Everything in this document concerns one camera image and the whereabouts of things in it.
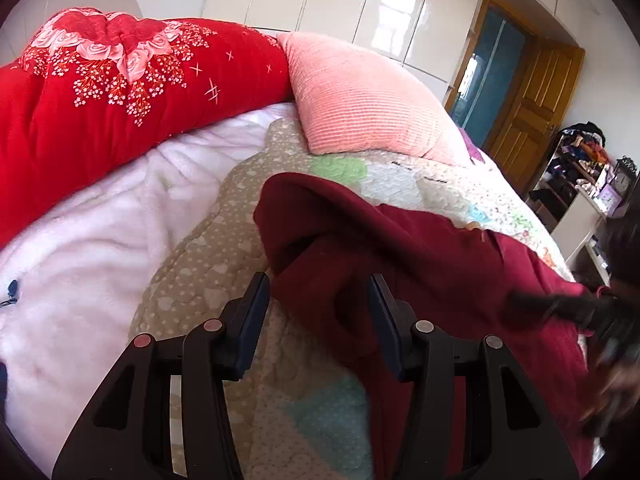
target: doorway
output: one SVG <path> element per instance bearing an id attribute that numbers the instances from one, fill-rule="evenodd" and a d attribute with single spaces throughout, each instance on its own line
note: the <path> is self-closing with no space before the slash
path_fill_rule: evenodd
<path id="1" fill-rule="evenodd" d="M 506 0 L 482 0 L 445 108 L 521 196 L 536 184 L 583 57 L 543 38 Z"/>

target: striped pink pillow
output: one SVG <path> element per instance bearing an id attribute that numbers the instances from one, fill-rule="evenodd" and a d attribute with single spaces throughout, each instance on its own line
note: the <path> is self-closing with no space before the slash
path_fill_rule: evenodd
<path id="1" fill-rule="evenodd" d="M 377 148 L 470 165 L 442 104 L 393 61 L 309 32 L 285 32 L 278 41 L 312 153 Z"/>

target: wooden door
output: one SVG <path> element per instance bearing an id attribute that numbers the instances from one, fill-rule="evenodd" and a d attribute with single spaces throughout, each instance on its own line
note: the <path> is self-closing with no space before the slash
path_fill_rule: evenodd
<path id="1" fill-rule="evenodd" d="M 584 50 L 536 38 L 506 120 L 486 150 L 516 192 L 529 190 L 571 99 Z"/>

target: pink rose print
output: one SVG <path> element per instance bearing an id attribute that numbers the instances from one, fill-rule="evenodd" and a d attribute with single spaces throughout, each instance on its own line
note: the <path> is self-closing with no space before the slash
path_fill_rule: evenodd
<path id="1" fill-rule="evenodd" d="M 137 48 L 118 60 L 118 70 L 131 84 L 145 73 L 146 64 L 150 58 L 151 56 L 146 49 Z"/>
<path id="2" fill-rule="evenodd" d="M 113 59 L 119 60 L 124 54 L 124 48 L 121 44 L 103 45 L 101 43 L 93 43 L 90 40 L 84 40 L 76 48 L 78 54 L 85 59 Z"/>
<path id="3" fill-rule="evenodd" d="M 53 30 L 52 28 L 45 26 L 31 42 L 31 46 L 46 48 L 51 45 L 51 41 L 53 41 L 53 38 L 55 38 L 59 32 L 59 30 Z"/>
<path id="4" fill-rule="evenodd" d="M 159 32 L 152 40 L 145 41 L 145 46 L 151 51 L 151 54 L 158 56 L 161 54 L 170 54 L 172 51 L 169 40 L 164 32 Z"/>
<path id="5" fill-rule="evenodd" d="M 57 49 L 64 46 L 76 46 L 81 41 L 82 38 L 80 38 L 80 34 L 77 32 L 57 30 L 57 34 L 52 38 L 51 44 L 49 45 L 49 55 L 52 56 Z"/>
<path id="6" fill-rule="evenodd" d="M 169 24 L 164 28 L 164 34 L 168 41 L 173 41 L 182 34 L 182 31 L 180 30 L 181 25 L 182 24 L 180 22 L 169 22 Z"/>

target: door frame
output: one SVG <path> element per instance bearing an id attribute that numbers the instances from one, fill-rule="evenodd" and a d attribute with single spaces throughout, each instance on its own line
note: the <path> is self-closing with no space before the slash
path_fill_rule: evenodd
<path id="1" fill-rule="evenodd" d="M 520 12 L 519 9 L 514 7 L 511 2 L 507 0 L 482 0 L 480 9 L 478 10 L 478 18 L 471 30 L 471 38 L 466 47 L 460 69 L 458 70 L 458 74 L 456 75 L 453 85 L 449 90 L 449 95 L 447 96 L 447 101 L 444 105 L 448 114 L 451 114 L 451 110 L 453 109 L 456 96 L 458 95 L 458 89 L 460 88 L 462 78 L 465 75 L 466 66 L 476 49 L 476 45 L 478 44 L 478 39 L 480 37 L 480 31 L 482 30 L 482 25 L 484 25 L 484 20 L 486 19 L 486 13 L 490 8 L 498 10 L 500 14 L 505 15 L 510 19 L 510 21 L 514 22 L 527 39 L 522 49 L 522 54 L 520 56 L 518 66 L 516 67 L 516 71 L 513 73 L 509 90 L 504 97 L 504 102 L 500 106 L 500 110 L 495 117 L 494 124 L 489 130 L 489 134 L 484 140 L 482 146 L 480 146 L 485 153 L 491 151 L 491 147 L 494 144 L 495 139 L 497 139 L 498 134 L 500 134 L 502 125 L 509 115 L 509 110 L 511 110 L 511 107 L 513 106 L 513 102 L 518 94 L 518 89 L 520 88 L 527 72 L 527 67 L 532 61 L 531 58 L 534 54 L 535 41 L 539 35 L 535 25 L 533 25 L 533 23 L 531 23 L 531 21 L 529 21 L 529 19 Z"/>

